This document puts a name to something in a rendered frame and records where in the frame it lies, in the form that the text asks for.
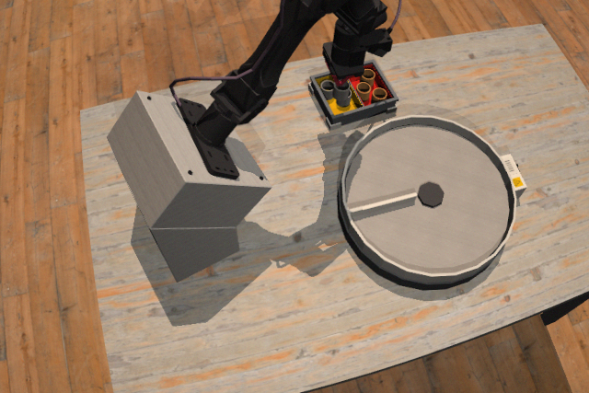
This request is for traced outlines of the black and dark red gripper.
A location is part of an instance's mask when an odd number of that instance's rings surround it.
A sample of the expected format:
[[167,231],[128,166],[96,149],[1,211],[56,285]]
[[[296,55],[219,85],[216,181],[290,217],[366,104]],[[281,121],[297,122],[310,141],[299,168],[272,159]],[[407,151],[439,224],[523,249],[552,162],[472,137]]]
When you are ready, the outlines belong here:
[[364,74],[364,67],[362,65],[349,67],[351,52],[355,51],[358,47],[359,45],[352,50],[343,50],[339,48],[334,41],[323,43],[325,63],[337,87],[342,86],[353,75],[359,77]]

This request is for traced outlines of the yellow bin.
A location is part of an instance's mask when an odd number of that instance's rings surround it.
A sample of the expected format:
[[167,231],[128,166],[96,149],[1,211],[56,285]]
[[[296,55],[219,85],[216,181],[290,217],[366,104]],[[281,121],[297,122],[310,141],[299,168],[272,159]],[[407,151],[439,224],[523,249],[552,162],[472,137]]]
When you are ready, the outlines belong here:
[[[317,80],[319,87],[320,87],[321,83],[323,81],[325,81],[325,80],[330,80],[330,81],[332,81],[334,83],[334,80],[333,80],[333,78],[332,78],[331,75],[325,76],[325,77],[319,78]],[[350,105],[348,107],[340,107],[340,106],[338,106],[337,103],[336,103],[335,98],[333,98],[331,100],[327,100],[327,102],[329,103],[329,106],[330,106],[331,110],[333,111],[334,115],[340,114],[340,113],[343,113],[343,112],[349,111],[349,110],[355,110],[355,109],[361,108],[363,106],[361,104],[360,100],[357,98],[357,96],[356,96],[355,92],[353,91],[351,85],[350,85],[350,90],[352,91],[352,97],[351,97],[351,103],[350,103]]]

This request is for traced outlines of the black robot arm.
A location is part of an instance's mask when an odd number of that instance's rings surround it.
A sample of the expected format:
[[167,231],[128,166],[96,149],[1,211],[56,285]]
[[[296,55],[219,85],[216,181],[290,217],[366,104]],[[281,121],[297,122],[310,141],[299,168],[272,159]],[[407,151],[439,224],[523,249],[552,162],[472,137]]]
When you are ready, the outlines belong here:
[[387,21],[387,6],[380,0],[345,2],[285,0],[283,25],[276,36],[280,12],[256,51],[239,69],[226,76],[239,75],[259,61],[252,73],[238,80],[221,80],[210,93],[214,102],[208,111],[203,104],[179,98],[176,104],[180,114],[211,175],[226,179],[239,177],[225,139],[237,125],[249,123],[268,106],[286,63],[309,30],[326,14],[334,12],[338,18],[333,41],[339,48],[352,50],[359,45],[351,52],[349,67],[363,65],[366,52],[383,57],[391,51],[393,40],[387,29],[376,29]]

